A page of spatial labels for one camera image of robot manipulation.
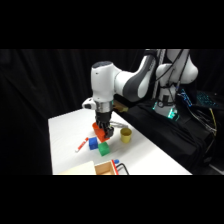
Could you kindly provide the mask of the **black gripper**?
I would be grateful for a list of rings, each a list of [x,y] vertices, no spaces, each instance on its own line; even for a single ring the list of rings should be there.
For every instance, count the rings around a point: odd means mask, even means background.
[[[96,124],[99,129],[104,130],[105,138],[111,138],[114,134],[114,128],[110,126],[111,112],[96,113]]]

